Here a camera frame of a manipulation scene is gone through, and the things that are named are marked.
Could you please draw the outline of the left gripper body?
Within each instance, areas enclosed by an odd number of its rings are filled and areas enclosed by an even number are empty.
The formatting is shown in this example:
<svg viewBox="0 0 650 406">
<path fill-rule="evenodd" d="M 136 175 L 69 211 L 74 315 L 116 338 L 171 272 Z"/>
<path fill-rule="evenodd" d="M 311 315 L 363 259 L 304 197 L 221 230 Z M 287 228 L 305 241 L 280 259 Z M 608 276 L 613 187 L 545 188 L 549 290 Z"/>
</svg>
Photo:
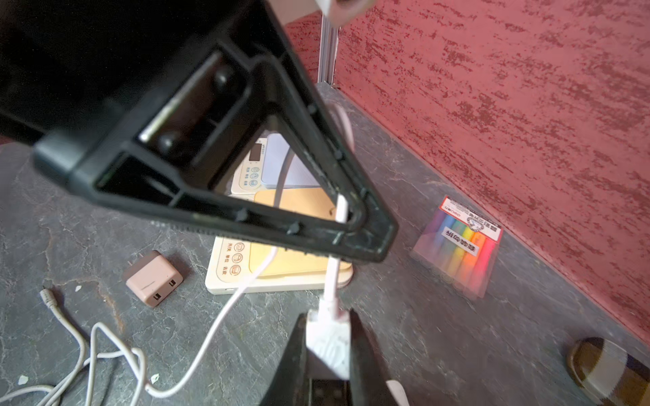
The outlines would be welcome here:
<svg viewBox="0 0 650 406">
<path fill-rule="evenodd" d="M 238 1 L 3 1 L 1 142 L 34 145 L 90 101 L 153 74 Z"/>
</svg>

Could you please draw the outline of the brown striped glasses case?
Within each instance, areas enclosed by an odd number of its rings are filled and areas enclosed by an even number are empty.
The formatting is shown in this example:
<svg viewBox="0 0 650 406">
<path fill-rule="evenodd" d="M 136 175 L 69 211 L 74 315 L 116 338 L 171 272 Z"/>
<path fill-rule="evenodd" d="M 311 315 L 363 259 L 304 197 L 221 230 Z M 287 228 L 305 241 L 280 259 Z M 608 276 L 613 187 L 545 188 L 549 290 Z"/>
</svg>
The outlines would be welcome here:
<svg viewBox="0 0 650 406">
<path fill-rule="evenodd" d="M 584 338 L 566 357 L 573 382 L 597 405 L 649 405 L 649 367 L 616 343 Z"/>
</svg>

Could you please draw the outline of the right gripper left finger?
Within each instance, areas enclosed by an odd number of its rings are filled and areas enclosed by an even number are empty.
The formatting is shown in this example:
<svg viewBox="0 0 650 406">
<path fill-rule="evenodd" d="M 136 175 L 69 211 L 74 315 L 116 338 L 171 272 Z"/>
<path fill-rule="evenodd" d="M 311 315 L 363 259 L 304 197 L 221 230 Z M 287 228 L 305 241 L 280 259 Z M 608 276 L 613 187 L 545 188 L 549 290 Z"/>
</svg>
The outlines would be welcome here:
<svg viewBox="0 0 650 406">
<path fill-rule="evenodd" d="M 310 383 L 307 375 L 306 320 L 306 313 L 298 316 L 260 406 L 308 405 Z"/>
</svg>

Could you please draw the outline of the pink USB charger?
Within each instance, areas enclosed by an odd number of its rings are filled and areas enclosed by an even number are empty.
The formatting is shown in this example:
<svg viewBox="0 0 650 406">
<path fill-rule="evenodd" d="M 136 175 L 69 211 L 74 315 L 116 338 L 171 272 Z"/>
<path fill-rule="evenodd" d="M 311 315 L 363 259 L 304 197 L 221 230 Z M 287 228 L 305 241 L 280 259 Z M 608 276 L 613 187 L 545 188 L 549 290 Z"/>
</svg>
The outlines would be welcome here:
<svg viewBox="0 0 650 406">
<path fill-rule="evenodd" d="M 162 303 L 184 281 L 182 274 L 157 250 L 140 258 L 125 271 L 125 284 L 150 308 Z"/>
</svg>

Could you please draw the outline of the colourful sticky flags pack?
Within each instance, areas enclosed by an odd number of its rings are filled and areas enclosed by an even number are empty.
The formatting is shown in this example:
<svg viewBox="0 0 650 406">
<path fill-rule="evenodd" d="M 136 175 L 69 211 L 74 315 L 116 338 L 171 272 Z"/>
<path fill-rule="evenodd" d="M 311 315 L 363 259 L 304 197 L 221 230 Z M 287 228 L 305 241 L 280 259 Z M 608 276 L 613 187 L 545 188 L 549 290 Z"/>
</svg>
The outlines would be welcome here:
<svg viewBox="0 0 650 406">
<path fill-rule="evenodd" d="M 468 299 L 482 299 L 503 234 L 500 224 L 446 196 L 411 257 Z"/>
</svg>

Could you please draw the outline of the lavender kitchen scale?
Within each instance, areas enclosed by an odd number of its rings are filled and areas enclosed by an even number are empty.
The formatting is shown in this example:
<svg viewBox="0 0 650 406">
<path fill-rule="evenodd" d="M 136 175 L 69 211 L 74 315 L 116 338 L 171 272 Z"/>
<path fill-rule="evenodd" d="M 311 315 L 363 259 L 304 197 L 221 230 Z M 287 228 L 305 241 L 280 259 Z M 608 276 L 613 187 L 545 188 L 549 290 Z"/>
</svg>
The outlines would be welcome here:
<svg viewBox="0 0 650 406">
<path fill-rule="evenodd" d="M 261 190 L 275 189 L 289 144 L 279 133 L 269 133 L 258 138 L 247 152 L 231 183 L 233 195 L 254 194 Z M 313 177 L 299 157 L 294 157 L 284 187 L 286 189 L 318 188 Z"/>
</svg>

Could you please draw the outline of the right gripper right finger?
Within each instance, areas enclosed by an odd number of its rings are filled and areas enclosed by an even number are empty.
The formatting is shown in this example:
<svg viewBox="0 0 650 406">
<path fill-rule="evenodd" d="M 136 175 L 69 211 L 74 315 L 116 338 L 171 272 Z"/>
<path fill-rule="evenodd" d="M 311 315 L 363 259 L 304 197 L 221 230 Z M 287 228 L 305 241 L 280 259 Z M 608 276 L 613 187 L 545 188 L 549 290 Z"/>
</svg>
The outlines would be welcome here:
<svg viewBox="0 0 650 406">
<path fill-rule="evenodd" d="M 377 355 L 372 347 L 360 316 L 350 310 L 350 397 L 352 404 L 397 406 L 393 394 L 379 366 Z"/>
</svg>

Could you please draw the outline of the yellow kitchen scale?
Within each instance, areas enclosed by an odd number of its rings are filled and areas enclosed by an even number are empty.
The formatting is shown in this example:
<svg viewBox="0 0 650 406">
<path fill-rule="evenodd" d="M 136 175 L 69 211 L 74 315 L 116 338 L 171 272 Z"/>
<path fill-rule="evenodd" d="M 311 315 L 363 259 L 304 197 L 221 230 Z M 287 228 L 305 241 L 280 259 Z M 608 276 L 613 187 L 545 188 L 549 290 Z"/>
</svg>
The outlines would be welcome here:
<svg viewBox="0 0 650 406">
<path fill-rule="evenodd" d="M 335 216 L 335 205 L 320 188 L 285 189 L 280 208 L 325 220 L 333 220 Z M 270 245 L 217 237 L 205 279 L 206 289 L 214 295 L 232 294 L 257 270 L 271 250 Z M 281 248 L 248 291 L 322 290 L 327 265 L 325 256 Z"/>
</svg>

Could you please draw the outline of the white USB charger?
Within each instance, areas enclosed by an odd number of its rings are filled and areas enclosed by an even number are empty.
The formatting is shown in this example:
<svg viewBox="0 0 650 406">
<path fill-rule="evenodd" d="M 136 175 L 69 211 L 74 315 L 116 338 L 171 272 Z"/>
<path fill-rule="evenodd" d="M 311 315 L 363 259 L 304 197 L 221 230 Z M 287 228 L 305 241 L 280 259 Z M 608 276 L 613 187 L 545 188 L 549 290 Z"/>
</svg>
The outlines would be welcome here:
<svg viewBox="0 0 650 406">
<path fill-rule="evenodd" d="M 350 380 L 350 312 L 337 299 L 320 299 L 306 318 L 307 373 L 317 380 Z"/>
</svg>

